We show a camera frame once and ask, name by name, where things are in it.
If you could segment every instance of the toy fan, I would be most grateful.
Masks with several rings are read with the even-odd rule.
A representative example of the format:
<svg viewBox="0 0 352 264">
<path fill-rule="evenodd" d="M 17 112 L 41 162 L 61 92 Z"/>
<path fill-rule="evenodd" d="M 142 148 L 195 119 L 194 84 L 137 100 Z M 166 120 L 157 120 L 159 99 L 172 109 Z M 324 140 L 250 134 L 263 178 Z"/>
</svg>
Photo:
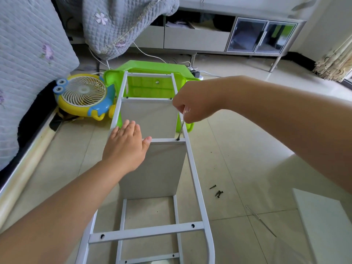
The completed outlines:
<svg viewBox="0 0 352 264">
<path fill-rule="evenodd" d="M 102 77 L 77 74 L 56 80 L 53 88 L 58 106 L 71 115 L 102 120 L 107 112 L 112 117 L 114 85 L 106 87 Z"/>
</svg>

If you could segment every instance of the cabinet leg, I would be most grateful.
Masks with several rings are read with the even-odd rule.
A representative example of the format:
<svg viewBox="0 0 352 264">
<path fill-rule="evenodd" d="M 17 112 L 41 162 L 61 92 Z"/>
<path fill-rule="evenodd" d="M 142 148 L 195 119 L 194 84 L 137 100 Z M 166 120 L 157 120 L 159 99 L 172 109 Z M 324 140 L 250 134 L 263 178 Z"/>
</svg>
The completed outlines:
<svg viewBox="0 0 352 264">
<path fill-rule="evenodd" d="M 191 66 L 192 67 L 194 66 L 194 61 L 196 60 L 196 54 L 197 53 L 191 55 L 191 61 L 190 62 L 191 62 Z"/>
<path fill-rule="evenodd" d="M 271 65 L 271 67 L 270 67 L 270 70 L 269 70 L 270 73 L 273 72 L 274 68 L 276 67 L 277 63 L 279 63 L 280 59 L 281 59 L 280 56 L 278 56 L 278 57 L 276 58 L 275 62 L 274 62 L 274 63 Z"/>
</svg>

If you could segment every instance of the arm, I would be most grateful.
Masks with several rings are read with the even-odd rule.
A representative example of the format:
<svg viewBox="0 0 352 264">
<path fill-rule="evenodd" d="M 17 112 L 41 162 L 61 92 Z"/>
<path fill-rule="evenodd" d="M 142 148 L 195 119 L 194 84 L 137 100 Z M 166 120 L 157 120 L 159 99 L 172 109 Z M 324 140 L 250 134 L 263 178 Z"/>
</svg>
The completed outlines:
<svg viewBox="0 0 352 264">
<path fill-rule="evenodd" d="M 245 76 L 189 81 L 174 97 L 185 121 L 220 109 L 246 117 L 352 193 L 352 103 Z"/>
<path fill-rule="evenodd" d="M 0 263 L 63 263 L 105 197 L 144 160 L 151 137 L 139 125 L 116 127 L 100 162 L 0 235 Z"/>
</svg>

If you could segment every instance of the hand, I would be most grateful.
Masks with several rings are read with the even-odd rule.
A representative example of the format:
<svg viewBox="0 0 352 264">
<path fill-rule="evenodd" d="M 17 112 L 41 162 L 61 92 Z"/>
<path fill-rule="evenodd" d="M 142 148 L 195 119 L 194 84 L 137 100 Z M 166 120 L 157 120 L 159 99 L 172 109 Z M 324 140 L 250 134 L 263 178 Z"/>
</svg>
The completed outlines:
<svg viewBox="0 0 352 264">
<path fill-rule="evenodd" d="M 106 142 L 102 161 L 116 166 L 124 175 L 134 171 L 143 162 L 152 137 L 142 141 L 140 127 L 126 120 L 121 129 L 116 127 Z"/>
<path fill-rule="evenodd" d="M 186 123 L 200 121 L 222 109 L 223 79 L 188 81 L 179 90 L 173 105 L 181 113 L 188 108 L 189 112 L 184 114 Z"/>
</svg>

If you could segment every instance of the fan grille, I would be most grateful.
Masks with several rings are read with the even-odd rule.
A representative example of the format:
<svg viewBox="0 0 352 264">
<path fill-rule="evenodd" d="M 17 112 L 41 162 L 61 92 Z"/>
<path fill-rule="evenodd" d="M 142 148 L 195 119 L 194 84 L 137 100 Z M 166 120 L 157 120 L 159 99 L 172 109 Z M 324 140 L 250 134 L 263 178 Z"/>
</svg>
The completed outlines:
<svg viewBox="0 0 352 264">
<path fill-rule="evenodd" d="M 104 83 L 94 77 L 80 76 L 69 80 L 62 98 L 77 107 L 89 107 L 99 103 L 106 95 Z"/>
</svg>

